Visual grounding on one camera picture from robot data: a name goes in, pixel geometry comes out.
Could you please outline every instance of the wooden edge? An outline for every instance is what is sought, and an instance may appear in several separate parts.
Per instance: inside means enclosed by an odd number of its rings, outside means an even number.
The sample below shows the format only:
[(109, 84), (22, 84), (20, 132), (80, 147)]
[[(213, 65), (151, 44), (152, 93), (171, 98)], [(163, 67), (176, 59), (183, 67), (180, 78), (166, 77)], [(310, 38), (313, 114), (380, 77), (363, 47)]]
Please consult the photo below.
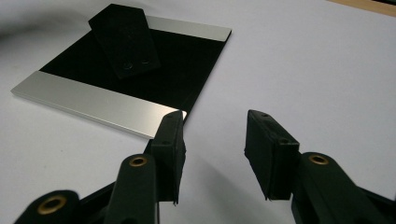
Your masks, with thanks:
[(396, 17), (396, 6), (380, 3), (372, 0), (329, 0), (330, 2), (356, 7), (384, 15)]

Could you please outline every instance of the black velvet backing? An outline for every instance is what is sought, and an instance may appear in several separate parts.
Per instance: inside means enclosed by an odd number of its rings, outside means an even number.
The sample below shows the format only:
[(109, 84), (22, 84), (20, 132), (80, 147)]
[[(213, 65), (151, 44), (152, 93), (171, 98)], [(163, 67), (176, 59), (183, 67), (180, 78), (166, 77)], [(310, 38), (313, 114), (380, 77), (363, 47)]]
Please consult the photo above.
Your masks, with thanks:
[(190, 114), (225, 42), (150, 30), (162, 67), (119, 80), (88, 32), (40, 71), (116, 91)]

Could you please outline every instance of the silver metal strip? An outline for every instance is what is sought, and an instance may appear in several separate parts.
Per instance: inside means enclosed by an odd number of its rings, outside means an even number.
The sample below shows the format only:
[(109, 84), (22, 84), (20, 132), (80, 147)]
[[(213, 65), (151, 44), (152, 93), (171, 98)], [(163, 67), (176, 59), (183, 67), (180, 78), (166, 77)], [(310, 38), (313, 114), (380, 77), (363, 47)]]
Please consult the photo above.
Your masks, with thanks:
[(164, 115), (177, 110), (40, 71), (11, 92), (146, 138), (154, 137)]
[(180, 35), (191, 35), (205, 39), (226, 41), (231, 33), (230, 28), (205, 25), (189, 21), (176, 21), (146, 16), (148, 27), (153, 30), (165, 31)]

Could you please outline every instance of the white table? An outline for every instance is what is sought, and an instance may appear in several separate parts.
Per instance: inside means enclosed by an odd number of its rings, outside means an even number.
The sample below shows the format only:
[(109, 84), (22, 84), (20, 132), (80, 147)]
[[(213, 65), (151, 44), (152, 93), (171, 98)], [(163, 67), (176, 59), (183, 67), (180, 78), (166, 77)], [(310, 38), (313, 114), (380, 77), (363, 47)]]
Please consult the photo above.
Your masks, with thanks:
[[(0, 3), (0, 223), (37, 197), (83, 198), (111, 183), (147, 139), (12, 95), (89, 32), (110, 1)], [(264, 200), (244, 156), (249, 109), (338, 161), (359, 186), (396, 191), (396, 18), (327, 1), (115, 1), (147, 15), (233, 28), (184, 127), (179, 206), (162, 223), (293, 223)]]

